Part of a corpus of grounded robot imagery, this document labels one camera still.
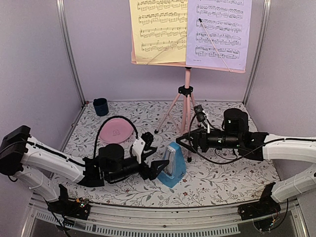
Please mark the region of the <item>blue metronome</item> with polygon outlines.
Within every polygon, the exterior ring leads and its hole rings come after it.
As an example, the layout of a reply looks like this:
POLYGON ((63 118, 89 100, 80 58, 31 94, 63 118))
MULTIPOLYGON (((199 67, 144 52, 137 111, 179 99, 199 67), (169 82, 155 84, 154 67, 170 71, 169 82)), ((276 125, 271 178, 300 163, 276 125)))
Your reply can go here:
POLYGON ((173 188, 186 174, 186 163, 181 147, 171 142, 165 149, 163 160, 169 161, 169 164, 158 175, 158 180, 165 186, 173 188))

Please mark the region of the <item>pink music stand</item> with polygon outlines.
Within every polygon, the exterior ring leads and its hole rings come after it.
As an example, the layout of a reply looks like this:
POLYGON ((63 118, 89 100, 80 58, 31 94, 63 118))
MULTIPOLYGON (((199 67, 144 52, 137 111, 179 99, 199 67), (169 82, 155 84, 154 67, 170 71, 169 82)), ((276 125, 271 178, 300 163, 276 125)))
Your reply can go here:
MULTIPOLYGON (((135 64, 135 54, 134 54, 134 45, 133 45, 133 51, 132 51, 132 60, 135 64)), ((217 70, 214 68, 206 68, 206 67, 194 67, 194 66, 188 66, 185 62, 182 63, 163 63, 163 64, 152 64, 152 65, 163 65, 163 66, 178 66, 178 67, 184 67, 185 68, 185 83, 182 87, 179 88, 177 97, 183 98, 183 116, 182 116, 182 125, 179 127, 179 131, 181 133, 186 132, 187 128, 189 127, 189 123, 191 120, 191 106, 195 104, 195 99, 193 96, 193 89, 190 85, 190 79, 191 79, 191 70, 192 68, 201 68, 201 69, 211 69, 211 70, 217 70)), ((244 73, 245 71, 234 71, 230 73, 244 73)))

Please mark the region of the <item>yellow sheet music page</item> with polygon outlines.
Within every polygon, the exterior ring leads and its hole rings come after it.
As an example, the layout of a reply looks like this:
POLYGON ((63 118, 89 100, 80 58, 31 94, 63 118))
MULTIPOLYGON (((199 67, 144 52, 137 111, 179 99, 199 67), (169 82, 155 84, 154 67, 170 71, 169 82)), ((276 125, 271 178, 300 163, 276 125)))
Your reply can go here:
POLYGON ((129 4, 136 63, 185 62, 188 1, 131 0, 129 4))

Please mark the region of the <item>purple sheet music page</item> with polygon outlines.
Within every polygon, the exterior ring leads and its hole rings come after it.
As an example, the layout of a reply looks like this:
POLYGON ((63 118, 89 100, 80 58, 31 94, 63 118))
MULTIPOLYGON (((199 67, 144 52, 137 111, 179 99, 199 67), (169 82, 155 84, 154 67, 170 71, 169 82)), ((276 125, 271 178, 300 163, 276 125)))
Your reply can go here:
POLYGON ((252 1, 190 0, 186 64, 245 71, 252 1))

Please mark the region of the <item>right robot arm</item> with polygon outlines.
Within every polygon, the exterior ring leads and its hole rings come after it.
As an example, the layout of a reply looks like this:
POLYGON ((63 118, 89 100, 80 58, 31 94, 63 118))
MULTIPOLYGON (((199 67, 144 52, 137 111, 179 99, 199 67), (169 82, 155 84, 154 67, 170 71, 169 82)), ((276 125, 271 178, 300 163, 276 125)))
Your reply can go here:
POLYGON ((248 114, 232 108, 224 111, 222 128, 214 128, 201 106, 195 106, 194 118, 204 127, 191 130, 176 139, 176 143, 202 156, 208 149, 237 149, 239 159, 255 161, 296 160, 311 163, 306 170, 279 182, 265 186, 255 205, 259 215, 266 215, 280 203, 316 187, 315 138, 286 137, 267 132, 250 132, 248 114))

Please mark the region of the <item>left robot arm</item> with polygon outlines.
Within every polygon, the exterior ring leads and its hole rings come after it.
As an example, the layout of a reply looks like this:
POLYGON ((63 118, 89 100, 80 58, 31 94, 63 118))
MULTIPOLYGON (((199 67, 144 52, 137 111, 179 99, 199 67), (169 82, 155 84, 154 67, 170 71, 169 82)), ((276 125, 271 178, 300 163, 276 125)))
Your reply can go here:
POLYGON ((67 189, 47 178, 42 170, 95 188, 121 182, 133 174, 139 174, 143 180, 154 180, 169 165, 167 159, 145 162, 157 150, 151 147, 153 136, 149 132, 136 138, 129 158, 125 158, 124 148, 119 144, 101 147, 94 158, 81 158, 47 146, 32 136, 30 130, 22 125, 4 136, 0 145, 0 172, 22 181, 47 202, 53 202, 62 214, 70 214, 74 208, 67 199, 67 189))

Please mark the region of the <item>pink round plate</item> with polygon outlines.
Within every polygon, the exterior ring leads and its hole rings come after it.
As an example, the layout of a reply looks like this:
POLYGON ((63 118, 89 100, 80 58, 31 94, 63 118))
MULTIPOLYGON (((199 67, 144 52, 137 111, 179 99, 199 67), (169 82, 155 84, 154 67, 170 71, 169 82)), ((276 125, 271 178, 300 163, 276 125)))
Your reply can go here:
POLYGON ((102 127, 99 138, 105 143, 122 143, 126 141, 134 129, 132 125, 123 118, 113 118, 102 127))

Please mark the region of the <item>floral table mat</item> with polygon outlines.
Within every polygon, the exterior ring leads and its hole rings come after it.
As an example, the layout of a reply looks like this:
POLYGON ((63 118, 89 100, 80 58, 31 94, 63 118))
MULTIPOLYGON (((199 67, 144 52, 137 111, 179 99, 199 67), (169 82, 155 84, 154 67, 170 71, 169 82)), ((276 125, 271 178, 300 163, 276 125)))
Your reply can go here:
MULTIPOLYGON (((196 103, 207 110, 212 125, 217 128, 221 127, 226 109, 238 108, 247 112, 242 103, 196 103)), ((91 103, 85 107, 64 153, 92 158, 97 130, 103 121, 115 115, 130 119, 140 135, 147 131, 153 133, 169 104, 164 101, 109 102, 109 115, 98 117, 91 103)), ((179 135, 175 125, 167 120, 159 133, 154 135, 152 146, 158 150, 147 162, 161 159, 166 146, 175 142, 179 135)), ((139 175, 132 175, 113 185, 105 182, 105 186, 99 188, 80 186, 58 174, 54 174, 52 179, 66 187, 71 198, 82 197, 105 204, 172 208, 256 200, 264 186, 279 177, 271 161, 257 162, 243 158, 231 164, 216 165, 192 154, 192 162, 186 162, 186 174, 173 188, 165 186, 158 179, 144 181, 139 175)))

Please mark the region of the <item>dark blue cup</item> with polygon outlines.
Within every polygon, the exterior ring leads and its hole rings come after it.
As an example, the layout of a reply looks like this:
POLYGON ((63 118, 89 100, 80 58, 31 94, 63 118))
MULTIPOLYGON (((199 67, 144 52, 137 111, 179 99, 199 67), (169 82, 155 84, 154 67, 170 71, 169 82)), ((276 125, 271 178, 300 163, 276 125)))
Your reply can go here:
POLYGON ((108 102, 106 98, 94 99, 93 107, 97 116, 103 117, 109 113, 108 102))

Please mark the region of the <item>aluminium front rail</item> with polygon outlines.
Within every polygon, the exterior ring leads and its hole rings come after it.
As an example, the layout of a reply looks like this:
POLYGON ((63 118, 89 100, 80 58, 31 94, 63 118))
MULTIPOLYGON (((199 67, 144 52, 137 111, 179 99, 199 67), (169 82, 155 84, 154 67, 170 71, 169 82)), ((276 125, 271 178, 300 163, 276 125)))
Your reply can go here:
POLYGON ((242 219, 239 204, 150 208, 91 203, 87 220, 64 224, 34 194, 22 229, 24 237, 310 237, 297 199, 279 213, 242 219))

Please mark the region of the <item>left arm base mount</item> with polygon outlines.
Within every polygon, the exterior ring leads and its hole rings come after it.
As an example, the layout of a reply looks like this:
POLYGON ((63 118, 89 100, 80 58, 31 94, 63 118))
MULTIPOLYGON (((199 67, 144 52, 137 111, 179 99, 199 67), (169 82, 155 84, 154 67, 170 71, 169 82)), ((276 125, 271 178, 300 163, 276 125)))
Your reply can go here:
POLYGON ((62 215, 81 220, 87 220, 90 214, 91 205, 83 201, 58 200, 46 202, 48 210, 62 215))

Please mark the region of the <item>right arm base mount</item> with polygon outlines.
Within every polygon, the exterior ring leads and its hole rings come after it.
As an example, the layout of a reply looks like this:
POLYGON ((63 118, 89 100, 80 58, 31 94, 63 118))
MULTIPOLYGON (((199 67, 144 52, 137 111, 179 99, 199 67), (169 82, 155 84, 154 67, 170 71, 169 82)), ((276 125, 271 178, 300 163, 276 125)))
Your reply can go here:
POLYGON ((256 201, 246 204, 241 204, 237 208, 237 212, 242 220, 249 220, 254 218, 279 213, 281 207, 274 200, 256 201))

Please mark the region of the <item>right aluminium frame post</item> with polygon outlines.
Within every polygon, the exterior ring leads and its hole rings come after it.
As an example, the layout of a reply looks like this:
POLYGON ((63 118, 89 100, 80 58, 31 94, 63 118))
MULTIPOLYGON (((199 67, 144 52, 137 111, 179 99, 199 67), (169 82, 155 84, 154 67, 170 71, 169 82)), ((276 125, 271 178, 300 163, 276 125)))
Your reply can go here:
POLYGON ((243 102, 242 102, 245 107, 248 105, 248 103, 250 101, 251 92, 252 92, 253 86, 255 84, 255 79, 256 79, 258 68, 259 68, 259 63, 260 63, 260 58, 261 58, 261 54, 262 54, 264 39, 266 36, 267 27, 268 27, 270 9, 271 9, 271 0, 264 0, 263 1, 261 23, 260 23, 260 30, 259 30, 259 37, 258 37, 258 41, 257 41, 255 54, 254 54, 254 61, 253 61, 252 67, 251 67, 249 80, 247 83, 245 95, 244 95, 243 102))

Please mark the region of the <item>aluminium frame post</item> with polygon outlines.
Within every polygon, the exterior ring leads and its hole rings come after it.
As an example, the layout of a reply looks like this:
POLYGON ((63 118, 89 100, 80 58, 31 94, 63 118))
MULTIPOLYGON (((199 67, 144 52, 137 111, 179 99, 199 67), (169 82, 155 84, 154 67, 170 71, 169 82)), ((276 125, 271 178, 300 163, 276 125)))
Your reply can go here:
POLYGON ((259 63, 260 63, 260 58, 261 58, 261 54, 262 54, 264 39, 266 36, 267 27, 268 27, 270 9, 271 9, 271 0, 264 0, 263 1, 261 23, 260 23, 260 30, 259 30, 259 37, 258 37, 258 41, 257 41, 255 54, 254 54, 254 61, 253 61, 252 67, 251 67, 249 80, 247 83, 245 95, 244 95, 243 102, 242 102, 245 107, 248 105, 248 103, 250 101, 251 92, 252 92, 253 86, 255 84, 255 79, 256 79, 258 68, 259 68, 259 63))
POLYGON ((57 0, 56 6, 57 6, 57 14, 58 14, 58 18, 59 18, 59 24, 61 27, 61 33, 62 33, 62 37, 64 40, 66 54, 67 54, 67 58, 68 58, 70 69, 71 69, 71 74, 72 74, 73 79, 74 79, 75 88, 76 88, 76 91, 78 93, 78 96, 79 96, 79 99, 81 102, 81 106, 83 107, 86 104, 86 99, 85 99, 85 96, 83 93, 81 82, 79 80, 79 74, 77 71, 75 58, 74 58, 74 54, 73 54, 73 50, 72 50, 72 46, 71 46, 71 40, 70 40, 70 34, 69 34, 69 30, 68 30, 68 25, 67 25, 67 18, 66 18, 64 1, 57 0))

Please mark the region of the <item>left aluminium frame post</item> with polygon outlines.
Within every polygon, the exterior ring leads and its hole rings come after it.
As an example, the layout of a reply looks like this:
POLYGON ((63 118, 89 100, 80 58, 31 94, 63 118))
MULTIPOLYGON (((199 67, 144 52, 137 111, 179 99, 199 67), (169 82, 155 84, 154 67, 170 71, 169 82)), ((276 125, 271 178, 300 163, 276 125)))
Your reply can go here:
POLYGON ((61 33, 62 33, 62 37, 64 40, 66 54, 67 54, 67 58, 68 58, 70 69, 71 69, 71 74, 72 74, 73 79, 74 79, 75 88, 76 88, 76 91, 78 93, 78 96, 79 96, 79 99, 81 102, 81 106, 83 107, 86 104, 86 99, 85 99, 85 96, 83 93, 81 82, 79 80, 79 74, 77 71, 75 58, 74 58, 74 54, 73 54, 73 50, 72 50, 72 46, 71 46, 71 40, 70 40, 70 34, 69 34, 69 30, 68 30, 68 25, 67 25, 67 18, 66 18, 64 1, 57 0, 56 6, 57 6, 57 14, 58 14, 58 18, 59 18, 59 24, 61 27, 61 33))

